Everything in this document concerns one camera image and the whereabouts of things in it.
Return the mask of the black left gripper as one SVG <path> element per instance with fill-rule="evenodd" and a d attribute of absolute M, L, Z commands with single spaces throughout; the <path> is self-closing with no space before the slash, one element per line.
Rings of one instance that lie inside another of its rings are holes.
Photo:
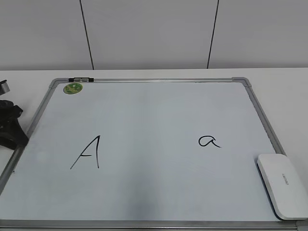
<path fill-rule="evenodd" d="M 25 147 L 29 138 L 22 130 L 18 118 L 23 110 L 8 100 L 0 101 L 0 145 L 11 150 Z"/>

